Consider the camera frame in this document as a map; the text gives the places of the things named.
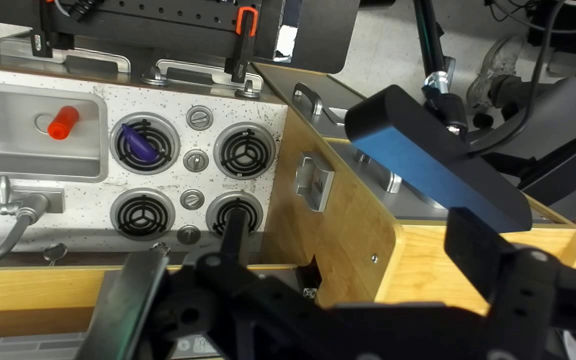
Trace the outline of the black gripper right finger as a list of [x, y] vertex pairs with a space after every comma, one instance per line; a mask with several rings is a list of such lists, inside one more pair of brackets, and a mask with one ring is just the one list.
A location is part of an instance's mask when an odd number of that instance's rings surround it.
[[489, 301], [502, 277], [502, 262], [514, 247], [470, 210], [453, 208], [447, 213], [443, 252], [475, 292]]

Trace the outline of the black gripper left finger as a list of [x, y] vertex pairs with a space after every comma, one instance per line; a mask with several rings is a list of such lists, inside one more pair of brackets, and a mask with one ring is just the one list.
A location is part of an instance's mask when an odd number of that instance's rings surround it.
[[222, 237], [222, 257], [232, 262], [242, 262], [245, 257], [245, 240], [250, 232], [250, 219], [242, 205], [226, 213], [226, 226]]

